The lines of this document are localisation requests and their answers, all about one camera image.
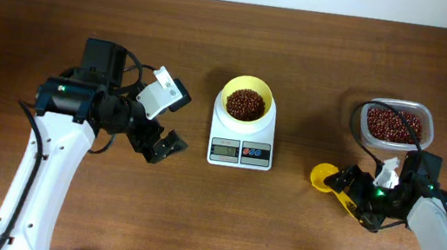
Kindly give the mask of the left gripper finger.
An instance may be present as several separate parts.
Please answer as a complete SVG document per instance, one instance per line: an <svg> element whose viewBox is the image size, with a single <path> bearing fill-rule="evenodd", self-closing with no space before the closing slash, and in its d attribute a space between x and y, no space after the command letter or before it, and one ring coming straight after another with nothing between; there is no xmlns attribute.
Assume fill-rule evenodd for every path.
<svg viewBox="0 0 447 250"><path fill-rule="evenodd" d="M188 148L187 143L181 139L175 130L169 131L162 143L163 148L169 153L183 152Z"/></svg>
<svg viewBox="0 0 447 250"><path fill-rule="evenodd" d="M149 148L144 152L144 159L149 164L156 164L164 159L167 159L170 155L174 155L181 151L181 147L178 145L168 145L166 143L159 143Z"/></svg>

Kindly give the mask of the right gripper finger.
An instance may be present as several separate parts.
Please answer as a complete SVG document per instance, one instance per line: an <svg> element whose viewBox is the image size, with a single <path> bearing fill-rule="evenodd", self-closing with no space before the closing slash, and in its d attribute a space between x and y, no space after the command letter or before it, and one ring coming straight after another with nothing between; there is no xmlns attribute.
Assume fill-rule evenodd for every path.
<svg viewBox="0 0 447 250"><path fill-rule="evenodd" d="M353 165L338 171L332 175L326 176L324 184L328 186L335 193L341 193L346 187L349 187L352 182L360 176L360 168Z"/></svg>
<svg viewBox="0 0 447 250"><path fill-rule="evenodd" d="M384 222L384 215L369 210L359 209L358 223L370 233L377 233Z"/></svg>

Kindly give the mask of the yellow measuring scoop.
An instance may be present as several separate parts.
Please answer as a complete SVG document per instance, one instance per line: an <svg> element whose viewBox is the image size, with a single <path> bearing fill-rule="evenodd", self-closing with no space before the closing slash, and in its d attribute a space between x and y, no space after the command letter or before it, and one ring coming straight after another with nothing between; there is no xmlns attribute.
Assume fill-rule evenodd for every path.
<svg viewBox="0 0 447 250"><path fill-rule="evenodd" d="M339 200L340 204L344 207L345 211L356 219L354 211L357 207L348 195L344 191L337 191L336 189L325 184L325 179L327 177L333 176L338 172L339 168L336 168L336 166L330 163L320 163L312 169L310 174L311 183L316 190L321 191L322 193L333 193Z"/></svg>

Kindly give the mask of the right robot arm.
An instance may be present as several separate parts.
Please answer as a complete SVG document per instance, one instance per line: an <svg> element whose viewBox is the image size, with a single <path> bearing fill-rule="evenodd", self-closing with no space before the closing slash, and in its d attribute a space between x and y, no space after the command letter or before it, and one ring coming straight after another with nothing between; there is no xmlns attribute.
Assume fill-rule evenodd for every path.
<svg viewBox="0 0 447 250"><path fill-rule="evenodd" d="M443 160L424 150L377 161L376 173L358 166L337 168L321 163L312 169L312 185L333 193L345 211L363 228L378 233L405 226L421 250L447 250L447 191L437 177Z"/></svg>

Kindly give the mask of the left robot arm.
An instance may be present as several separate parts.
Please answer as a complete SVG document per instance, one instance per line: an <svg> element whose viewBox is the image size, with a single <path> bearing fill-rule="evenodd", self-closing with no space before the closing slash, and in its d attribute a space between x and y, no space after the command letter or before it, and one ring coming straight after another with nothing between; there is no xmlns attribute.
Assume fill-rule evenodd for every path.
<svg viewBox="0 0 447 250"><path fill-rule="evenodd" d="M79 66L48 78L31 108L20 105L30 122L30 139L0 207L0 250L50 250L69 185L85 155L95 152L100 130L127 136L149 163L187 148L156 118L190 103L186 87L163 67L153 71L150 84L136 80L124 86L128 59L141 74L145 66L131 51L90 38Z"/></svg>

